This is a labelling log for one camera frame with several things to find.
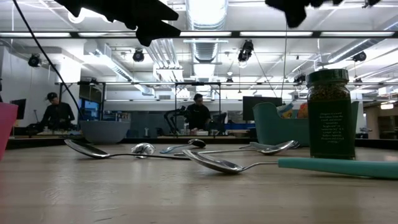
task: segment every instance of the person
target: person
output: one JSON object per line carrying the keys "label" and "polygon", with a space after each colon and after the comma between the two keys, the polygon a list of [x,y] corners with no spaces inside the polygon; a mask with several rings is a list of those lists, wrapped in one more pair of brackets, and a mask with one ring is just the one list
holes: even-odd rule
{"label": "person", "polygon": [[210,122],[210,111],[203,105],[203,95],[197,93],[193,100],[194,104],[187,107],[187,111],[190,113],[189,129],[190,130],[201,130],[206,129],[207,124]]}
{"label": "person", "polygon": [[48,126],[49,129],[68,130],[71,121],[75,119],[70,105],[60,102],[56,93],[47,94],[47,100],[51,103],[45,110],[43,120],[40,122],[41,127]]}

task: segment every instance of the green label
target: green label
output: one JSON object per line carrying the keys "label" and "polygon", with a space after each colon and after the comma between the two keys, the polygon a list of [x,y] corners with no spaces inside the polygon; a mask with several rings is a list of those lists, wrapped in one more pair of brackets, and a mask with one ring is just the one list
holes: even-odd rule
{"label": "green label", "polygon": [[312,157],[355,158],[354,121],[351,110],[351,99],[308,102]]}

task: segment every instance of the spice jar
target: spice jar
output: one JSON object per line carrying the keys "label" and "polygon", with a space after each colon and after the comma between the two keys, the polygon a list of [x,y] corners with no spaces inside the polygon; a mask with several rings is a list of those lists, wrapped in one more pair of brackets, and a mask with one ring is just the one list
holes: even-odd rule
{"label": "spice jar", "polygon": [[345,69],[319,70],[306,77],[311,156],[355,159],[351,95]]}

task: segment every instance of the jar lid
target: jar lid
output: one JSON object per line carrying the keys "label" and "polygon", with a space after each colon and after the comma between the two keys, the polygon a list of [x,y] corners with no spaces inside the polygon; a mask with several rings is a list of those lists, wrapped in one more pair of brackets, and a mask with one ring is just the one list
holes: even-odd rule
{"label": "jar lid", "polygon": [[305,77],[307,84],[315,82],[349,82],[346,69],[324,69],[313,72]]}

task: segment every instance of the table surface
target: table surface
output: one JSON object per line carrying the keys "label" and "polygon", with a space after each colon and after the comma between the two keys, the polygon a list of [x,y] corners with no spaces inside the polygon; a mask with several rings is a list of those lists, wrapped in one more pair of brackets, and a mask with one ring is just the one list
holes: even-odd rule
{"label": "table surface", "polygon": [[[168,145],[156,145],[160,150]],[[209,145],[208,150],[241,145]],[[129,152],[132,145],[100,147]],[[308,149],[280,157],[308,157]],[[398,151],[358,148],[359,160],[398,161]],[[241,165],[255,152],[218,155]],[[224,175],[192,161],[92,160],[66,146],[6,151],[1,224],[396,223],[398,182],[259,166]]]}

